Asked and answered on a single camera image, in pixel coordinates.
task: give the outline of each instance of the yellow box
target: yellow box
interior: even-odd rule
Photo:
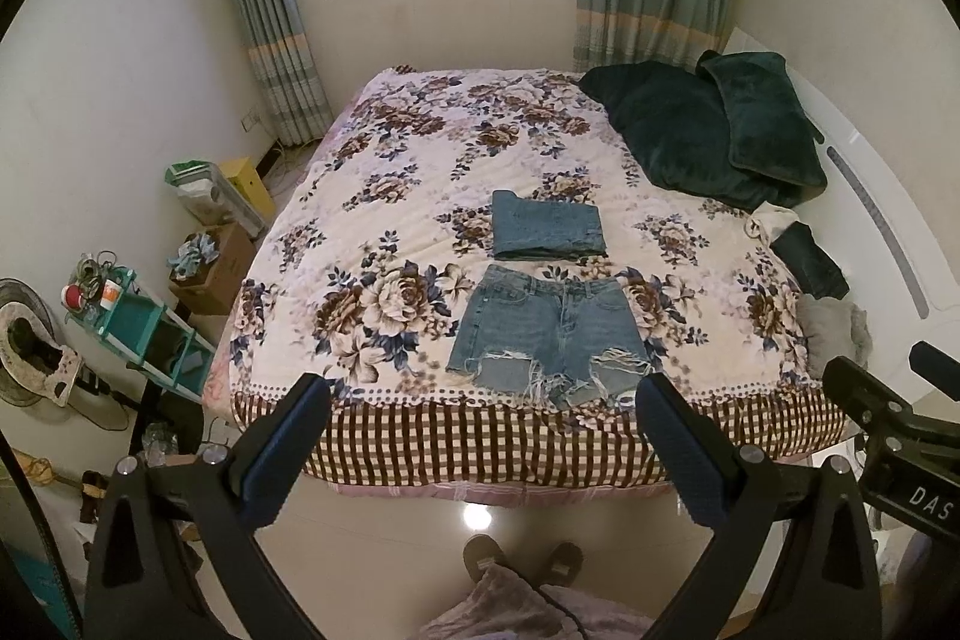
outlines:
[[[243,194],[243,198],[250,202],[251,207],[262,215],[264,220],[270,220],[277,211],[274,199],[270,198],[263,180],[256,173],[256,167],[250,158],[234,158],[219,165],[220,172],[233,183],[234,188]]]

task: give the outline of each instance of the person's foot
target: person's foot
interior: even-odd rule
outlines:
[[[546,557],[534,579],[535,586],[570,586],[584,566],[584,552],[571,542],[562,542]]]
[[[464,545],[464,565],[467,566],[467,572],[474,584],[480,582],[491,564],[499,564],[501,567],[509,566],[507,557],[496,544],[496,540],[487,534],[474,534],[467,540],[467,545]]]

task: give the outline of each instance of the wall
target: wall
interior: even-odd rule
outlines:
[[[733,20],[837,105],[960,277],[960,30],[940,0],[737,0]]]
[[[0,42],[0,276],[61,320],[80,253],[110,248],[166,292],[164,259],[196,223],[163,170],[262,155],[271,137],[240,122],[257,102],[230,0],[27,0]],[[94,366],[124,372],[75,326],[66,333]],[[116,412],[99,411],[122,425]],[[76,475],[112,471],[130,439],[45,400],[0,402],[0,428]]]
[[[383,68],[572,68],[576,0],[296,0],[334,113]]]

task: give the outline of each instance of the white headboard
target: white headboard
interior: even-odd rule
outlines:
[[[769,49],[735,28],[724,52]],[[797,212],[843,269],[848,297],[867,311],[870,372],[913,403],[932,390],[907,365],[915,342],[960,357],[960,287],[890,167],[822,92],[789,64],[787,73],[826,138],[818,152],[829,184]]]

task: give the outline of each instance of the pillow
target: pillow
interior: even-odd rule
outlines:
[[[604,105],[654,185],[749,212],[764,201],[800,203],[800,188],[731,166],[730,124],[712,81],[646,61],[592,68],[580,88]]]
[[[710,76],[730,121],[730,163],[793,185],[825,188],[803,106],[776,52],[705,53],[698,73]]]
[[[799,220],[791,223],[771,242],[770,249],[797,278],[803,293],[810,293],[817,299],[824,296],[842,299],[850,291],[843,272],[814,241],[813,232],[806,223]]]
[[[837,356],[866,368],[872,340],[867,314],[856,304],[805,293],[797,299],[797,322],[806,336],[806,371],[811,378],[822,380],[827,362]]]

